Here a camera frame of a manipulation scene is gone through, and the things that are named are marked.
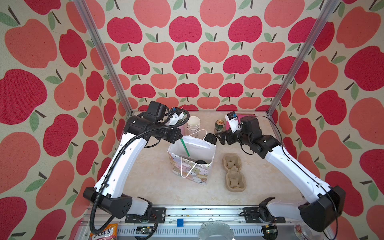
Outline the green straw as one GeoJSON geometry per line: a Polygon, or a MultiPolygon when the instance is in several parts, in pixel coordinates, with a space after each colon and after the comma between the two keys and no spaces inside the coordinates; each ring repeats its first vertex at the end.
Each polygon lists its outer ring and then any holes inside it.
{"type": "Polygon", "coordinates": [[[190,155],[190,153],[189,153],[189,151],[188,151],[188,148],[187,148],[187,146],[186,146],[186,144],[185,144],[185,142],[184,142],[184,139],[181,138],[180,141],[181,141],[181,143],[182,143],[182,145],[183,145],[183,147],[184,147],[184,150],[185,150],[187,156],[190,157],[191,155],[190,155]]]}

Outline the black plastic cup lid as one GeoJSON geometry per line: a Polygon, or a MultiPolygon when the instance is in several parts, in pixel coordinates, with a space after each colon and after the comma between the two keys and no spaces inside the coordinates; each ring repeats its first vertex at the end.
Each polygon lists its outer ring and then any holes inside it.
{"type": "Polygon", "coordinates": [[[204,165],[204,164],[207,164],[207,162],[203,161],[203,160],[198,160],[196,161],[197,164],[200,164],[200,165],[204,165]]]}

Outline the white patterned paper gift bag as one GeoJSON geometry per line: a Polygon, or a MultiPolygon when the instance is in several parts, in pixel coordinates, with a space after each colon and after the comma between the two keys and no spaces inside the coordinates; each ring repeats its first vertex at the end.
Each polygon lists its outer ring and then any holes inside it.
{"type": "Polygon", "coordinates": [[[168,148],[172,172],[183,179],[203,186],[207,185],[216,153],[216,145],[204,141],[207,134],[208,131],[202,129],[191,135],[183,136],[190,157],[187,156],[180,140],[168,148]],[[197,164],[198,160],[203,160],[207,164],[197,164]]]}

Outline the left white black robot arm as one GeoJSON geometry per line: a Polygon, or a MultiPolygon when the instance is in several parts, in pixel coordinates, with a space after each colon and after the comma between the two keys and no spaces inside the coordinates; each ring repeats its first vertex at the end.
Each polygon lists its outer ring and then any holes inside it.
{"type": "Polygon", "coordinates": [[[154,221],[152,202],[123,193],[126,180],[140,152],[148,147],[150,138],[174,144],[183,137],[180,127],[189,118],[187,110],[151,101],[147,111],[127,120],[108,168],[94,187],[87,187],[83,192],[83,197],[93,204],[89,221],[93,235],[101,234],[112,220],[126,216],[154,221]]]}

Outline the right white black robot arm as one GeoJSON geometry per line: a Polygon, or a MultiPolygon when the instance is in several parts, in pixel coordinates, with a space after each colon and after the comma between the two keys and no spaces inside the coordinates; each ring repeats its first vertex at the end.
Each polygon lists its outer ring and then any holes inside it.
{"type": "Polygon", "coordinates": [[[340,187],[331,187],[310,172],[292,157],[281,142],[271,135],[264,135],[257,116],[241,119],[235,112],[225,116],[230,128],[216,136],[222,145],[239,143],[248,146],[253,154],[267,160],[283,173],[301,192],[300,202],[281,202],[269,197],[259,204],[258,217],[265,223],[274,218],[289,218],[303,221],[316,232],[323,232],[341,216],[346,192],[340,187]]]}

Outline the green beverage can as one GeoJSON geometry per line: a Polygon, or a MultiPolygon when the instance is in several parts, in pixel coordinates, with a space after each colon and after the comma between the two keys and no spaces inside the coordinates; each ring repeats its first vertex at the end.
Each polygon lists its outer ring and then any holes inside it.
{"type": "Polygon", "coordinates": [[[225,121],[221,119],[217,120],[215,122],[215,133],[217,134],[217,133],[223,132],[226,129],[225,125],[226,125],[225,121]]]}

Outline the stack of black cup lids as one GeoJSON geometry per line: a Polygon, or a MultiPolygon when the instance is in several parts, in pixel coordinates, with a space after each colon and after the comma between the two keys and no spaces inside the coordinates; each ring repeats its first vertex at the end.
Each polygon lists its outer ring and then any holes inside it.
{"type": "Polygon", "coordinates": [[[205,136],[204,141],[206,141],[206,142],[208,142],[208,143],[210,143],[212,145],[216,145],[217,144],[217,137],[214,134],[208,133],[205,136]]]}

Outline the stack of white paper cups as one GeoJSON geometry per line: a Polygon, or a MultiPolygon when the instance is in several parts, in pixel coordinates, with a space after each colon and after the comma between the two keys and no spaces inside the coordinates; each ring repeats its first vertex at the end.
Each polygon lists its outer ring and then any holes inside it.
{"type": "Polygon", "coordinates": [[[187,132],[189,135],[196,133],[200,130],[201,120],[196,116],[190,116],[187,122],[187,132]]]}

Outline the brown cardboard cup carrier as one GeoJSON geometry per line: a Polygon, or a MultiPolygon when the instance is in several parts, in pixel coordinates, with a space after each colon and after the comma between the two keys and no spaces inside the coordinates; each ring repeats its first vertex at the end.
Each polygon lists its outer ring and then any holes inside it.
{"type": "Polygon", "coordinates": [[[225,154],[222,162],[224,169],[227,171],[225,176],[226,188],[230,192],[243,192],[247,187],[247,183],[245,176],[241,173],[241,158],[236,154],[225,154]]]}

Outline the orange snack packet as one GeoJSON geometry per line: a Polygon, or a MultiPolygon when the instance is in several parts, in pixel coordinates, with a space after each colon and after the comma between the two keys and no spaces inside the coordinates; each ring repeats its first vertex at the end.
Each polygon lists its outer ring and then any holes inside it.
{"type": "Polygon", "coordinates": [[[90,240],[117,240],[118,224],[109,224],[99,234],[90,234],[90,240]]]}

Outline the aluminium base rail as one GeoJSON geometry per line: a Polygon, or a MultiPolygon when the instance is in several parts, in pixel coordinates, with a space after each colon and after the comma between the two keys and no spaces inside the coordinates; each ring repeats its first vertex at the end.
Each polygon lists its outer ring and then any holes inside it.
{"type": "Polygon", "coordinates": [[[157,205],[153,220],[113,220],[119,240],[328,240],[339,229],[316,232],[303,221],[278,217],[269,223],[257,206],[157,205]]]}

